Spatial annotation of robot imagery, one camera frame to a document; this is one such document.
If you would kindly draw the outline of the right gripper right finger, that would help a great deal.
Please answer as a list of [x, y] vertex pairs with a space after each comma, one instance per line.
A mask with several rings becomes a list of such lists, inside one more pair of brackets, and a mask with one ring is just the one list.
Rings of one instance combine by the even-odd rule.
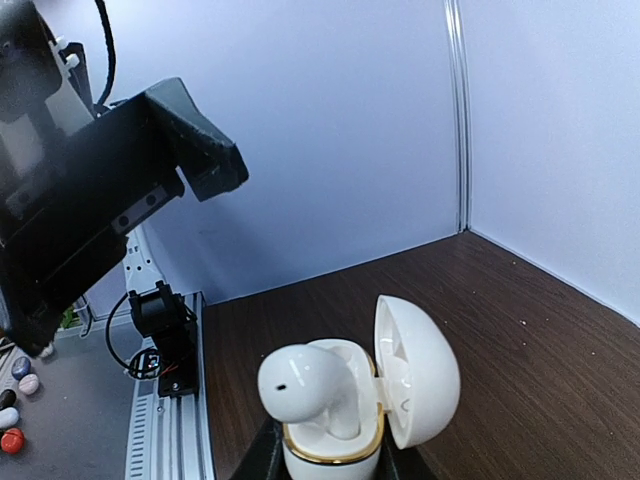
[[380, 480], [437, 480], [421, 454], [415, 449], [399, 449], [392, 440], [381, 446], [377, 478]]

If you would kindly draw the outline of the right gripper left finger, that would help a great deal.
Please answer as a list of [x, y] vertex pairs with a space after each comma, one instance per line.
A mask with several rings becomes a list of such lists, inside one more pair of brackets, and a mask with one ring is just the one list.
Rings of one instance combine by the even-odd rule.
[[255, 435], [233, 480], [277, 480], [285, 478], [281, 424], [269, 417]]

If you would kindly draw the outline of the white earbud charging case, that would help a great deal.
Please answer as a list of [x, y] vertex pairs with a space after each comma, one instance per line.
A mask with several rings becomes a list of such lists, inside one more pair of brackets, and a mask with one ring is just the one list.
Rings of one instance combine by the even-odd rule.
[[432, 318], [402, 298], [381, 295], [374, 316], [374, 352], [340, 338], [306, 344], [346, 360], [358, 387], [360, 434], [339, 440], [326, 418], [285, 424], [284, 463], [294, 479], [372, 479], [384, 436], [409, 449], [436, 437], [458, 407], [461, 378], [456, 356]]

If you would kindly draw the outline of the white stem earbud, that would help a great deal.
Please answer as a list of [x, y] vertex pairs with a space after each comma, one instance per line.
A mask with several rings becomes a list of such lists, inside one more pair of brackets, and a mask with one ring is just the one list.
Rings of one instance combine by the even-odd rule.
[[257, 386], [264, 409], [285, 424], [326, 418], [326, 430], [339, 440], [360, 434], [356, 379], [346, 360], [315, 344], [279, 348], [261, 363]]

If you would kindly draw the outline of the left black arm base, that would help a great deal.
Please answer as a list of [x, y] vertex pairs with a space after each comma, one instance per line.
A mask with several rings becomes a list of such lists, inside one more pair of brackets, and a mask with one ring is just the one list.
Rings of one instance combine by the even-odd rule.
[[[134, 327], [152, 345], [129, 360], [121, 358], [111, 340], [111, 324], [119, 307], [127, 302]], [[177, 398], [199, 392], [198, 323], [185, 297], [159, 280], [155, 288], [140, 294], [126, 292], [115, 304], [105, 324], [105, 343], [112, 358], [134, 380], [158, 382], [160, 397]]]

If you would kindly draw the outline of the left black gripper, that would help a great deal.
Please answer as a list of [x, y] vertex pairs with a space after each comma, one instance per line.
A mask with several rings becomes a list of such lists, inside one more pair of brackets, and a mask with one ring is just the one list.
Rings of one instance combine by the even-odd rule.
[[48, 165], [44, 194], [19, 216], [1, 209], [2, 333], [40, 355], [63, 312], [125, 257], [127, 234], [184, 194], [177, 166], [201, 202], [249, 179], [237, 145], [178, 77], [66, 141]]

